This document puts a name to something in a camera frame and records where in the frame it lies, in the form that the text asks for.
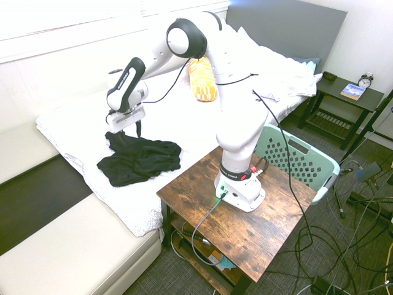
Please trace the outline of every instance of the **black nightstand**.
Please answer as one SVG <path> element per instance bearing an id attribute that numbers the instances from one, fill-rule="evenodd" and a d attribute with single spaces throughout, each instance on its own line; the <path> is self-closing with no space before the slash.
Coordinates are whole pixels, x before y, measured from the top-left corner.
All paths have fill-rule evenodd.
<path id="1" fill-rule="evenodd" d="M 317 95 L 311 97 L 308 102 L 307 108 L 300 121 L 299 128 L 303 128 L 306 124 L 310 124 L 326 131 L 342 140 L 340 149 L 345 149 L 361 123 L 367 117 L 367 114 L 376 109 L 384 95 L 382 92 L 368 88 L 357 101 L 352 100 L 340 94 L 349 83 L 356 85 L 356 83 L 339 77 L 337 77 L 334 82 L 322 78 L 317 84 Z M 319 106 L 326 95 L 362 109 L 363 111 L 356 122 L 348 121 L 320 108 Z"/>

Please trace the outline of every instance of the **sofa cushion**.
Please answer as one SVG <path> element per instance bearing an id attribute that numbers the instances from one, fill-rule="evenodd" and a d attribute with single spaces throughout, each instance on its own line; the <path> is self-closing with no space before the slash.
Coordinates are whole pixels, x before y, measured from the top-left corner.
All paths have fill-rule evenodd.
<path id="1" fill-rule="evenodd" d="M 136 238 L 92 194 L 0 256 L 0 293 L 103 294 L 158 239 Z"/>

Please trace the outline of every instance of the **bed frame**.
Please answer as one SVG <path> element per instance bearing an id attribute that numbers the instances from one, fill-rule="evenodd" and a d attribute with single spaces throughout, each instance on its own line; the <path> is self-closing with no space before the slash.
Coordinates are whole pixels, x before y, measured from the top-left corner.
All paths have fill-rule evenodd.
<path id="1" fill-rule="evenodd" d="M 346 14 L 298 0 L 231 0 L 226 21 L 285 57 L 321 58 L 321 73 Z"/>

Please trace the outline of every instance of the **black cloth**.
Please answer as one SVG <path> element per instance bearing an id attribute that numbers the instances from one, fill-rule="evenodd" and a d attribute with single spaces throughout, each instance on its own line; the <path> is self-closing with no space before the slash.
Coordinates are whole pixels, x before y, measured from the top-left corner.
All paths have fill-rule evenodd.
<path id="1" fill-rule="evenodd" d="M 113 186 L 141 183 L 162 171 L 180 168 L 179 155 L 182 149 L 176 143 L 135 138 L 124 132 L 107 132 L 105 137 L 115 153 L 103 158 L 97 167 Z"/>

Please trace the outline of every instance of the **window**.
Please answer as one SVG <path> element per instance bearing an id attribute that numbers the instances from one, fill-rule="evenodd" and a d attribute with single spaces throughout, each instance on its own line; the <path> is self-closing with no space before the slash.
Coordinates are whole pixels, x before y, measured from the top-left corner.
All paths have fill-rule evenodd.
<path id="1" fill-rule="evenodd" d="M 223 0 L 0 0 L 0 63 L 145 30 L 158 13 L 228 6 Z"/>

